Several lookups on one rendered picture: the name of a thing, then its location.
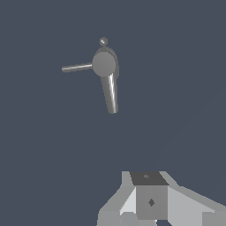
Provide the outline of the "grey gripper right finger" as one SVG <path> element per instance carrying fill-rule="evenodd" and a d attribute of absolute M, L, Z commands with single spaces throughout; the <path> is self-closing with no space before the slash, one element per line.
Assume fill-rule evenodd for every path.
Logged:
<path fill-rule="evenodd" d="M 166 171 L 152 171 L 151 181 L 151 226 L 160 226 L 160 220 L 170 226 L 226 226 L 222 204 L 179 186 Z"/>

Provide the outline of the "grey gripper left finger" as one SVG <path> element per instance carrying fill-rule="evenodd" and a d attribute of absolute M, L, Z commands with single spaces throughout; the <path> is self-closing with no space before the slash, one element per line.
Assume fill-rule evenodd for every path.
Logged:
<path fill-rule="evenodd" d="M 122 172 L 122 184 L 100 209 L 97 226 L 152 226 L 151 220 L 139 220 L 136 187 L 129 171 Z"/>

